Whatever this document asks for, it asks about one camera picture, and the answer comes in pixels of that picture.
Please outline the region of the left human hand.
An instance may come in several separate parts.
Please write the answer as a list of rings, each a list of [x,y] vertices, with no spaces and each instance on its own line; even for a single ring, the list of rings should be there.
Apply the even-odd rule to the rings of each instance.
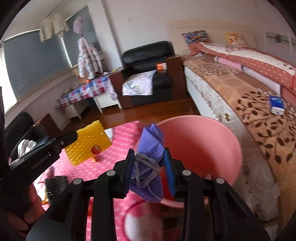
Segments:
[[[17,217],[14,213],[5,211],[4,214],[9,223],[14,227],[21,237],[26,237],[30,231],[31,225],[34,225],[38,219],[45,213],[42,207],[42,200],[37,194],[33,184],[29,186],[30,207],[27,209],[23,218]]]

